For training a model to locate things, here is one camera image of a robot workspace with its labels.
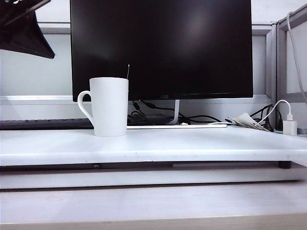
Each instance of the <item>power adapter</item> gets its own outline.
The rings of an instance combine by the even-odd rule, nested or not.
[[[297,121],[293,120],[291,112],[287,114],[287,120],[283,121],[283,134],[290,136],[297,135]]]

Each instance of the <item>metal frame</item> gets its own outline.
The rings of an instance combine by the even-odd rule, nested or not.
[[[307,22],[307,4],[290,16],[291,28],[304,22]],[[287,93],[287,31],[287,21],[283,18],[277,24],[277,99],[285,99],[290,103],[304,102],[301,92]]]

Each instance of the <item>white shelf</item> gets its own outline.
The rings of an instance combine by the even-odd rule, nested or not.
[[[1,166],[144,161],[306,161],[307,139],[240,127],[1,131]]]

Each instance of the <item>monitor base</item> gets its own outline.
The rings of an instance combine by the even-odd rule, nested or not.
[[[171,129],[171,128],[226,128],[227,124],[210,125],[165,125],[165,126],[127,126],[127,129]]]

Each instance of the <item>monitor logo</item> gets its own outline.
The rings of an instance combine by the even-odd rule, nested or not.
[[[168,99],[168,95],[162,95],[162,96],[160,97],[160,99],[161,99],[161,100]]]

